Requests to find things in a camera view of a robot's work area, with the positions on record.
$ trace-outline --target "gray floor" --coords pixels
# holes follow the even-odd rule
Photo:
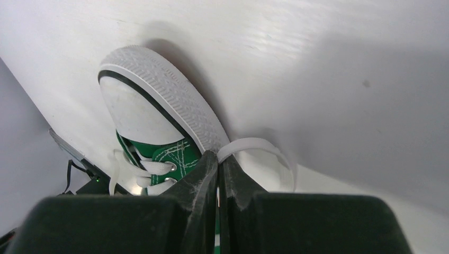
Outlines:
[[[66,186],[69,155],[49,135],[49,124],[0,59],[0,236],[19,226],[41,199]],[[89,180],[72,171],[71,190]]]

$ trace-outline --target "shoe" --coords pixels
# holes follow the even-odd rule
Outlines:
[[[129,46],[114,50],[102,61],[98,82],[123,148],[123,152],[115,152],[120,167],[132,170],[148,195],[170,188],[193,170],[207,150],[217,153],[221,163],[235,152],[262,149],[292,168],[279,149],[264,139],[230,143],[195,87],[150,49]],[[111,179],[111,195],[115,183]]]

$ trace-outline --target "metal eyelet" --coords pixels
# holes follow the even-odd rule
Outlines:
[[[176,169],[178,168],[176,164],[174,164],[173,162],[170,161],[166,161],[164,162],[166,164],[170,164],[172,166],[172,168],[170,169],[170,172],[176,171]]]
[[[174,182],[174,183],[177,183],[178,181],[175,179],[175,178],[173,178],[173,177],[167,177],[167,178],[165,178],[164,179],[164,181],[166,182],[166,181],[172,181],[172,182]]]

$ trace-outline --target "white shoelace loop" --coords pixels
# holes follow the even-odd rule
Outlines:
[[[248,150],[248,149],[261,149],[263,151],[269,152],[273,155],[276,155],[279,162],[283,164],[286,168],[288,168],[291,172],[293,172],[294,168],[289,164],[287,158],[281,153],[281,151],[271,144],[269,141],[261,138],[243,138],[235,140],[225,146],[223,146],[217,153],[218,163],[222,163],[229,156],[233,155],[236,152]],[[129,168],[132,170],[133,174],[137,178],[137,184],[142,188],[147,188],[148,195],[159,195],[162,192],[169,189],[173,186],[176,181],[166,180],[160,184],[150,185],[151,184],[151,175],[165,175],[170,171],[173,171],[175,164],[171,162],[157,162],[150,160],[141,160],[140,163],[146,169],[143,170],[135,165],[133,165],[126,154],[120,150],[114,150],[114,159],[115,162],[118,162],[119,168]],[[110,195],[114,194],[115,185],[118,180],[119,169],[115,168],[114,173],[111,176],[111,181],[109,183],[109,193]]]

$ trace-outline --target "shoelace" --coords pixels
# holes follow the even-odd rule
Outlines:
[[[269,141],[261,138],[243,138],[235,140],[225,146],[223,146],[217,153],[218,163],[222,163],[229,156],[236,152],[248,150],[248,149],[261,149],[277,156],[279,162],[286,168],[293,172],[293,165],[290,165],[287,158],[281,153],[281,151],[271,144]],[[112,160],[117,165],[113,169],[113,174],[109,182],[109,194],[114,195],[115,185],[119,178],[120,168],[129,168],[137,178],[137,184],[142,188],[147,188],[148,195],[159,195],[162,192],[169,189],[176,183],[176,180],[172,178],[166,178],[163,183],[150,186],[151,175],[165,175],[166,173],[176,170],[176,165],[171,162],[158,162],[145,159],[140,156],[140,163],[146,169],[143,170],[129,161],[129,158],[121,150],[114,150],[114,158]]]

